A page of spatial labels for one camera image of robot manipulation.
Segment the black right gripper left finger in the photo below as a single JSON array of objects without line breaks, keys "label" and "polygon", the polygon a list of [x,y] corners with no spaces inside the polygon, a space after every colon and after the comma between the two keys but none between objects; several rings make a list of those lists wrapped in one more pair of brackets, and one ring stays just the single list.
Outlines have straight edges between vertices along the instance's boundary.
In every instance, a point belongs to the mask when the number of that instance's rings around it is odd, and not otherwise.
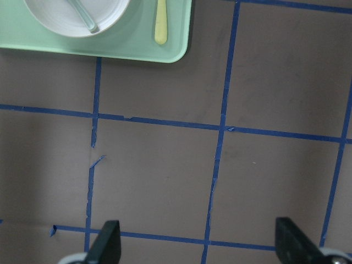
[{"label": "black right gripper left finger", "polygon": [[85,257],[85,263],[118,264],[121,254],[120,224],[118,220],[110,220],[104,223]]}]

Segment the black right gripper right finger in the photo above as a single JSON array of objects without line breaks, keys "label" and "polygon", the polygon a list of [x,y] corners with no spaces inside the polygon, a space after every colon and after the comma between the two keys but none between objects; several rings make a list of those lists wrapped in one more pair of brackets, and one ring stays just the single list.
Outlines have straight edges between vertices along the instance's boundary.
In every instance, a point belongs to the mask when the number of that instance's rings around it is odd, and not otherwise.
[{"label": "black right gripper right finger", "polygon": [[284,264],[326,263],[324,254],[288,217],[276,218],[275,252]]}]

